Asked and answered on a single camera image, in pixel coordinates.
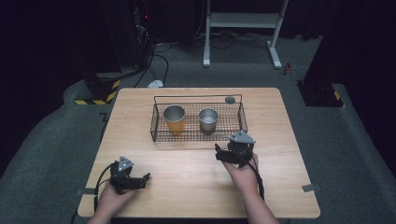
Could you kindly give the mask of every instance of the gray carpet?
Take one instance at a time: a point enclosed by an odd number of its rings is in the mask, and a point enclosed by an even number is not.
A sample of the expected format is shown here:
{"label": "gray carpet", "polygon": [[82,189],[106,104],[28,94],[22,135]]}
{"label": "gray carpet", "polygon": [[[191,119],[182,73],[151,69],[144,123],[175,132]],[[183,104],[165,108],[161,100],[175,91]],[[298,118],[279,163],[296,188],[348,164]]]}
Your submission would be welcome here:
{"label": "gray carpet", "polygon": [[[364,130],[345,88],[334,85],[345,107],[304,105],[296,81],[304,79],[319,42],[299,37],[278,39],[280,60],[292,64],[288,77],[274,69],[263,41],[212,48],[209,68],[202,67],[202,47],[173,45],[166,50],[169,45],[163,45],[156,51],[169,62],[165,88],[280,89],[308,174],[312,183],[322,187],[317,192],[321,216],[293,219],[291,223],[396,223],[395,178]],[[219,48],[228,44],[213,41]],[[157,78],[163,79],[164,60],[155,57],[151,66]],[[120,89],[132,88],[139,77],[123,79]],[[147,72],[137,87],[146,88],[152,80],[152,73]],[[80,81],[64,92],[64,106],[37,124],[2,176],[0,223],[70,222],[78,208],[78,190],[85,187],[100,145],[104,119],[114,104],[75,105],[74,97],[82,84]],[[87,220],[76,216],[74,223]]]}

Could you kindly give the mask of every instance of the small round object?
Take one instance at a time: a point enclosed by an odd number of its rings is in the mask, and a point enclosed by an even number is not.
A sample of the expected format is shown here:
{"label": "small round object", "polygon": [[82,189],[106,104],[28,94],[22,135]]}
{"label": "small round object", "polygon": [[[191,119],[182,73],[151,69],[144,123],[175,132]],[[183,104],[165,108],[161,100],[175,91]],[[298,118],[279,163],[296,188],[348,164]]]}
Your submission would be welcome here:
{"label": "small round object", "polygon": [[233,98],[232,96],[227,96],[225,98],[225,103],[231,105],[231,104],[235,103],[235,98]]}

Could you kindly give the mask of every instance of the wooden table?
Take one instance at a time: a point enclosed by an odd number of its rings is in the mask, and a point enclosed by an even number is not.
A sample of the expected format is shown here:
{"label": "wooden table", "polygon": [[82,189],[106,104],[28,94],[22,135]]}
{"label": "wooden table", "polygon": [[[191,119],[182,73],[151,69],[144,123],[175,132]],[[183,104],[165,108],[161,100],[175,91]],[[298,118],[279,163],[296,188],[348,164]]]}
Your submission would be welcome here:
{"label": "wooden table", "polygon": [[[117,217],[245,217],[233,182],[215,158],[214,144],[228,141],[153,142],[154,96],[242,94],[248,134],[256,140],[265,200],[276,217],[320,215],[281,94],[275,88],[122,89],[106,127],[86,188],[120,155],[134,161],[132,177],[151,173],[145,189]],[[93,215],[93,196],[84,194],[78,213]]]}

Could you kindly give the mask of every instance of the cup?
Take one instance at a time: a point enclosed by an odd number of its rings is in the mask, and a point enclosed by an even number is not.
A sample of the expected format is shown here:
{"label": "cup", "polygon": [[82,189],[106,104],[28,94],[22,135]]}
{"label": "cup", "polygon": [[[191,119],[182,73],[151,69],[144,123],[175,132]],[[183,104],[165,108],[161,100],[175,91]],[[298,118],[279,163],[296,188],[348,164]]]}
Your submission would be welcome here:
{"label": "cup", "polygon": [[184,116],[186,112],[181,105],[169,105],[163,111],[168,129],[172,135],[181,135],[184,130]]}
{"label": "cup", "polygon": [[203,134],[210,135],[215,132],[218,122],[218,112],[213,108],[204,108],[199,112],[199,126]]}

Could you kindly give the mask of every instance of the metal bracket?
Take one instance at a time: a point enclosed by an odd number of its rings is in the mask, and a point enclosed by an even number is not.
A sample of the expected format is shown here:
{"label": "metal bracket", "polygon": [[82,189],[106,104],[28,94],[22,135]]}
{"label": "metal bracket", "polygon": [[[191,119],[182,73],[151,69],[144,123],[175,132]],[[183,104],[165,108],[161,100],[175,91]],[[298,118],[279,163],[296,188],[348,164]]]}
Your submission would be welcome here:
{"label": "metal bracket", "polygon": [[78,189],[76,192],[77,196],[82,196],[83,194],[95,194],[95,189]]}
{"label": "metal bracket", "polygon": [[236,143],[247,143],[247,144],[255,144],[256,140],[251,138],[247,133],[244,131],[241,131],[239,133],[232,134],[228,137],[230,141],[236,142]]}
{"label": "metal bracket", "polygon": [[308,191],[314,191],[314,192],[318,192],[322,190],[322,187],[319,184],[310,184],[310,185],[305,185],[303,186],[303,190],[304,192],[308,192]]}
{"label": "metal bracket", "polygon": [[126,159],[123,156],[120,156],[120,162],[119,162],[119,172],[124,171],[134,165],[133,161],[130,161]]}

